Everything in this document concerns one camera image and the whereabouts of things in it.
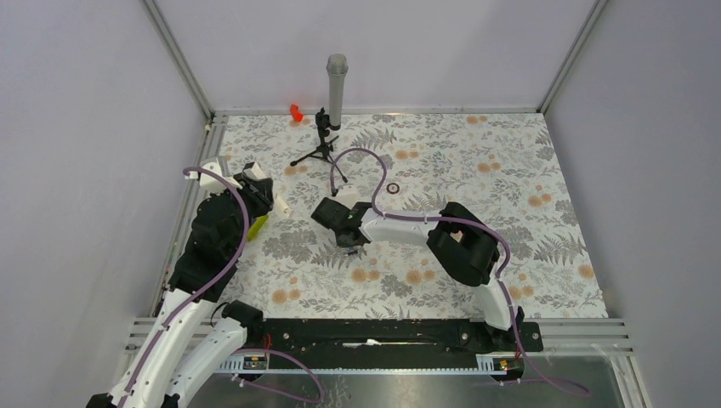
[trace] tripod leg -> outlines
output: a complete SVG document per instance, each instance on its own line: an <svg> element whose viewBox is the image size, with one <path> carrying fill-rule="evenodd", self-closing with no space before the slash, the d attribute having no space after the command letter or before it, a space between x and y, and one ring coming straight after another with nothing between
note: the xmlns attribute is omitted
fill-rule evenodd
<svg viewBox="0 0 721 408"><path fill-rule="evenodd" d="M317 158L317 157L313 156L315 153L317 153L317 152L316 152L316 151L311 151L309 154L307 154L307 155L305 155L305 156L303 156L303 157L301 157L301 158L299 158L299 159L297 159L297 160L291 161L291 166L295 167L295 165L297 165L298 163L302 162L303 160L305 160L305 159L307 159L307 158L309 158L309 157Z"/></svg>

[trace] orange object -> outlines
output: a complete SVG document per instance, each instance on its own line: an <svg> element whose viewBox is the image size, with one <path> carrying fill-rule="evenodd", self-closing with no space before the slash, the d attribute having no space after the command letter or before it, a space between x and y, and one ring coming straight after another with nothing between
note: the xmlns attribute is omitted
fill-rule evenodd
<svg viewBox="0 0 721 408"><path fill-rule="evenodd" d="M300 122L303 120L303 114L300 113L297 105L291 105L291 115L293 116L293 120L295 122Z"/></svg>

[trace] yellow object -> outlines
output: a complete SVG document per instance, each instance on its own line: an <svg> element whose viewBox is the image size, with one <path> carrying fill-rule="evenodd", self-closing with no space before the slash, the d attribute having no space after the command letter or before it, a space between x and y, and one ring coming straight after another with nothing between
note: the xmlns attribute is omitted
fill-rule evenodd
<svg viewBox="0 0 721 408"><path fill-rule="evenodd" d="M258 234L258 231L260 231L263 227L265 221L268 221L268 214L265 214L263 217L258 217L253 225L250 226L250 229L248 230L248 242L255 238L255 235Z"/></svg>

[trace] white wall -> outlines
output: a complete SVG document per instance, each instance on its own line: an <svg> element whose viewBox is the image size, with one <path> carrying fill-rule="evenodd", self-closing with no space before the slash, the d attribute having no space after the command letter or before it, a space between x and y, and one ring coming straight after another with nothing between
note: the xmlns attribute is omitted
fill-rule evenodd
<svg viewBox="0 0 721 408"><path fill-rule="evenodd" d="M140 1L0 2L0 406L85 406L147 312L203 119Z"/></svg>
<svg viewBox="0 0 721 408"><path fill-rule="evenodd" d="M547 116L655 408L718 406L720 15L610 2Z"/></svg>
<svg viewBox="0 0 721 408"><path fill-rule="evenodd" d="M158 0L211 105L536 107L593 0Z"/></svg>

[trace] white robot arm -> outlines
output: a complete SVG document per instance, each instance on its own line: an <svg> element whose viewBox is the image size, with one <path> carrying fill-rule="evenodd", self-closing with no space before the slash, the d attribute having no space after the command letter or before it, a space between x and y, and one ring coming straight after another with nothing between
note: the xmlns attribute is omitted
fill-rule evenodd
<svg viewBox="0 0 721 408"><path fill-rule="evenodd" d="M215 194L198 207L183 255L168 281L170 290L156 324L120 382L109 393L94 395L87 408L175 407L178 405L169 400L174 395L187 404L219 363L246 341L244 320L237 316L224 319L219 331L211 333L173 374L193 333L236 272L229 261L237 256L234 254L244 221L236 198L225 187L232 187L240 195L251 222L273 208L273 181L257 164L249 163L241 173L232 175L224 159L215 157L203 162L202 169L218 178L201 171L191 172L190 178L199 178L201 186ZM220 275L220 270L227 273ZM189 302L196 293L197 299Z"/></svg>
<svg viewBox="0 0 721 408"><path fill-rule="evenodd" d="M442 216L482 224L471 212L456 202L449 202L446 208L435 213L393 211L393 214L418 221L384 217L374 212L368 202L356 202L348 208L328 197L321 201L311 217L332 230L341 247L355 247L374 241L426 246L451 278L473 287L486 324L502 331L511 328L511 318L517 318L519 308L515 303L512 308L509 307L495 278L500 256L497 241L466 224L429 220Z"/></svg>

